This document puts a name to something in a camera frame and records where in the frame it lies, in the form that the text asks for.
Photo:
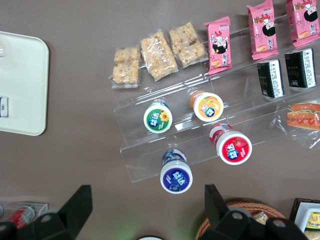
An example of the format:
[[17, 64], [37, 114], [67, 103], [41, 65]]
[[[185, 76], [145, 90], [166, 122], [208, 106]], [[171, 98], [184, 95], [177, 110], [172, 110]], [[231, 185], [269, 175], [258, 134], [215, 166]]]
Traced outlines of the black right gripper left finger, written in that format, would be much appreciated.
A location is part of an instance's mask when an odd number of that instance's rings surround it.
[[58, 212], [46, 213], [22, 228], [0, 223], [2, 240], [74, 240], [93, 211], [92, 187], [81, 185]]

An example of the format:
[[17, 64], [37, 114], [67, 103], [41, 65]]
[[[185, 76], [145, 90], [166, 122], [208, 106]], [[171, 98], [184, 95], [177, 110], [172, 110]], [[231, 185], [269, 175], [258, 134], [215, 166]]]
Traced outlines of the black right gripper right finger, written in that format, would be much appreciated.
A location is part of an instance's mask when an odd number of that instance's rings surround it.
[[200, 240], [306, 240], [291, 220], [269, 218], [263, 225], [241, 210], [230, 210], [214, 184], [204, 187], [204, 206], [210, 227]]

